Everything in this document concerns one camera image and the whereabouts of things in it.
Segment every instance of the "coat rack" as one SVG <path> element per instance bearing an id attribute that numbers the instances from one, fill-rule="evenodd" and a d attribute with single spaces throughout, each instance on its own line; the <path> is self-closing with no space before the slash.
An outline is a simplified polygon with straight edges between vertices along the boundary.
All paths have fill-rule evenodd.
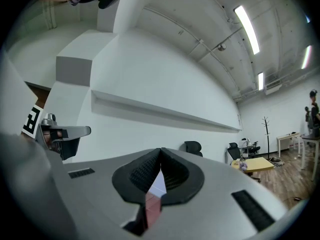
<path id="1" fill-rule="evenodd" d="M 264 122 L 262 122 L 262 124 L 264 125 L 265 129 L 266 129 L 266 136 L 268 138 L 268 161 L 270 160 L 270 157 L 269 157 L 269 132 L 268 132 L 268 126 L 269 126 L 269 121 L 267 122 L 267 119 L 268 117 L 266 118 L 265 116 L 262 118 L 262 120 Z"/>

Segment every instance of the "black rubber pad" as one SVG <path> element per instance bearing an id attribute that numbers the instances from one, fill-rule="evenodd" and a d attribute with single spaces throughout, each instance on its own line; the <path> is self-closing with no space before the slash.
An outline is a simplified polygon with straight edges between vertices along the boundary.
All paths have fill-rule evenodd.
<path id="1" fill-rule="evenodd" d="M 93 174 L 95 171 L 91 168 L 68 172 L 71 179 Z"/>
<path id="2" fill-rule="evenodd" d="M 275 220 L 257 203 L 256 200 L 245 190 L 234 192 L 231 194 L 238 205 L 242 208 L 249 220 L 260 232 L 270 225 Z"/>
<path id="3" fill-rule="evenodd" d="M 163 147 L 119 167 L 112 175 L 112 184 L 124 201 L 144 206 L 146 193 L 160 170 L 166 188 L 161 207 L 187 203 L 205 182 L 197 165 Z"/>

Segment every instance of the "table leg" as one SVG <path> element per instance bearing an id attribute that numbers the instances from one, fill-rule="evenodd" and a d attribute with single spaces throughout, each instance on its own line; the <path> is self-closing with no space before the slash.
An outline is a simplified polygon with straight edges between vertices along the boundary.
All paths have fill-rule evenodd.
<path id="1" fill-rule="evenodd" d="M 281 152 L 280 139 L 278 139 L 278 152 L 279 152 L 279 158 L 280 158 L 280 152 Z"/>
<path id="2" fill-rule="evenodd" d="M 314 167 L 313 167 L 313 173 L 312 173 L 312 181 L 314 181 L 316 172 L 317 172 L 317 165 L 318 165 L 318 157 L 319 157 L 319 141 L 315 144 L 315 158 L 314 158 Z"/>
<path id="3" fill-rule="evenodd" d="M 298 138 L 298 155 L 300 155 L 300 136 L 298 136 L 297 138 Z"/>
<path id="4" fill-rule="evenodd" d="M 306 163 L 306 148 L 305 148 L 305 141 L 302 140 L 302 163 L 301 163 L 301 169 L 303 170 L 305 168 L 305 163 Z"/>

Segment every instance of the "air conditioner unit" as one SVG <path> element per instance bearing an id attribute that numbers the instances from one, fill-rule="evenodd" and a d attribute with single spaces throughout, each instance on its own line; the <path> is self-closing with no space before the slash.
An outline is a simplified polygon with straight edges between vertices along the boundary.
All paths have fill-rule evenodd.
<path id="1" fill-rule="evenodd" d="M 276 81 L 270 85 L 267 85 L 265 88 L 264 88 L 264 93 L 265 95 L 269 95 L 269 94 L 273 94 L 277 91 L 279 91 L 279 89 L 282 87 L 282 82 L 281 80 L 279 81 Z"/>

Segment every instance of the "vent slot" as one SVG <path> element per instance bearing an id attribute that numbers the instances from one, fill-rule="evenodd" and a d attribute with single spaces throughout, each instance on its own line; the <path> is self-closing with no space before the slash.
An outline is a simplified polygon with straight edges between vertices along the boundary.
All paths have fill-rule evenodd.
<path id="1" fill-rule="evenodd" d="M 231 195 L 259 232 L 275 222 L 247 191 L 242 190 Z"/>
<path id="2" fill-rule="evenodd" d="M 266 88 L 267 88 L 267 89 L 270 89 L 270 88 L 273 88 L 273 87 L 275 87 L 275 86 L 280 85 L 281 83 L 282 83 L 282 81 L 281 81 L 281 80 L 278 80 L 278 81 L 275 81 L 275 82 L 273 82 L 273 83 L 271 83 L 271 84 L 267 84 Z"/>
<path id="3" fill-rule="evenodd" d="M 81 170 L 75 170 L 75 171 L 69 171 L 68 174 L 71 179 L 86 176 L 89 174 L 93 174 L 95 171 L 91 168 L 81 169 Z"/>

